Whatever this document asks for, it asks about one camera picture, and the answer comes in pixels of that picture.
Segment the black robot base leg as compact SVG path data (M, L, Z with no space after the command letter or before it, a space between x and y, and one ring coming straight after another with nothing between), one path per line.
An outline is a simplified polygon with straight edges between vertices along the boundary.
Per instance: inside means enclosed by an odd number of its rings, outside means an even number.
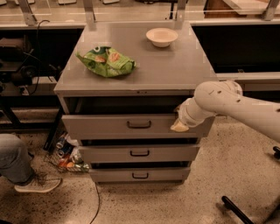
M244 224L254 224L253 221L227 196L222 196L221 200L224 203L225 208L232 211Z

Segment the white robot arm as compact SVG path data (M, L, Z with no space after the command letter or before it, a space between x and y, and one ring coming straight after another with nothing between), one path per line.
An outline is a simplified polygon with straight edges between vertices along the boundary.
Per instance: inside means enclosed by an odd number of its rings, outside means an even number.
M206 81L199 84L193 98L178 106L178 118L171 126L176 132L188 131L208 117L230 116L240 123L280 142L280 104L242 95L235 81Z

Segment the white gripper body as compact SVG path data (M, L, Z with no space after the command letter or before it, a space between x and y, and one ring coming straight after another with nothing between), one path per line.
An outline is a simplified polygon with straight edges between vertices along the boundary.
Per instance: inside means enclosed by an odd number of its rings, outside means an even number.
M188 98L178 107L178 122L187 128L194 128L212 116L215 113L201 108L194 98Z

